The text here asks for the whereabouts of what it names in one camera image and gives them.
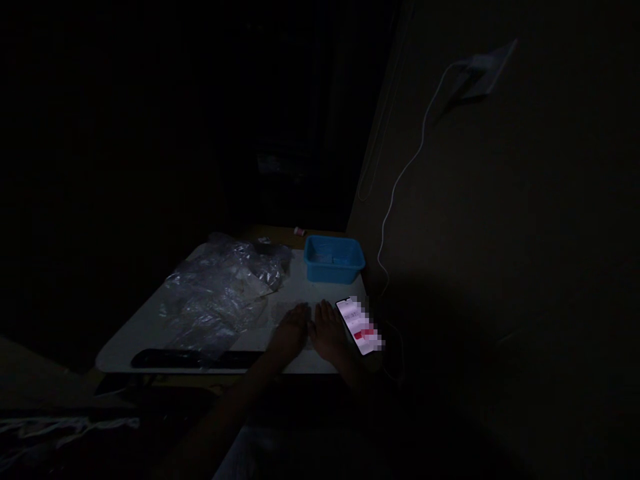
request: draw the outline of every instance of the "forearm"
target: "forearm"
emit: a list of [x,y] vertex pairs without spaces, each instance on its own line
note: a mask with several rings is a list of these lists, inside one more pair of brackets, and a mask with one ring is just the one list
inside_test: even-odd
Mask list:
[[224,460],[249,409],[284,365],[264,353],[181,440],[157,470],[160,478],[210,479]]
[[358,399],[370,399],[375,390],[375,379],[361,362],[344,351],[336,355],[332,364]]

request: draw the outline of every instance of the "white table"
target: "white table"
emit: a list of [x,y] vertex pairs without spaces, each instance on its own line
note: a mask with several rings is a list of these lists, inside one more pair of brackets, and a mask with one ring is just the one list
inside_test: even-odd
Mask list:
[[[272,315],[276,311],[282,311],[289,305],[293,306],[299,302],[307,302],[312,307],[312,315],[315,315],[314,306],[322,299],[334,304],[336,301],[350,296],[356,296],[358,299],[365,298],[365,286],[360,275],[351,285],[312,283],[308,281],[307,266],[304,262],[303,254],[303,250],[293,250],[288,278],[284,280],[280,290],[267,296],[267,307],[259,318],[258,324],[268,326],[244,332],[231,350],[264,351],[271,338],[274,325],[280,320],[272,318]],[[190,373],[206,375],[243,373],[245,369],[132,368],[131,359],[138,352],[144,349],[161,349],[176,334],[174,330],[166,327],[166,319],[159,316],[162,288],[158,288],[151,298],[100,350],[95,360],[95,366],[98,370],[105,373]],[[330,363],[322,360],[315,350],[307,347],[291,362],[285,373],[335,373],[335,369]]]

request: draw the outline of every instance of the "pixelated screen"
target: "pixelated screen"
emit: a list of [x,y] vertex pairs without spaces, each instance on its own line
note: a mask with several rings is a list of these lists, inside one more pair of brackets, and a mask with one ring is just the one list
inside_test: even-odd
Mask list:
[[369,318],[362,303],[358,302],[357,297],[341,300],[335,306],[342,314],[342,318],[362,355],[374,350],[382,350],[385,342],[378,334],[376,325]]

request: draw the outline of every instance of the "blue basket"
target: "blue basket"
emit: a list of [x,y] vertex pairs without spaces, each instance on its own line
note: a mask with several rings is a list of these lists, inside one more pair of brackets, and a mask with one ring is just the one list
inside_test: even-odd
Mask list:
[[310,235],[305,263],[307,280],[349,285],[365,267],[365,256],[356,240]]

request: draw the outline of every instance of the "wall socket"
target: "wall socket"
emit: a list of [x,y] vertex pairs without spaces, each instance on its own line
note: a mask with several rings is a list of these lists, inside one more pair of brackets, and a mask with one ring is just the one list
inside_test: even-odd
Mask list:
[[467,68],[461,72],[455,80],[452,96],[458,100],[464,100],[490,94],[517,43],[518,40],[515,39],[504,47],[478,55],[478,57],[491,58],[490,68],[484,71]]

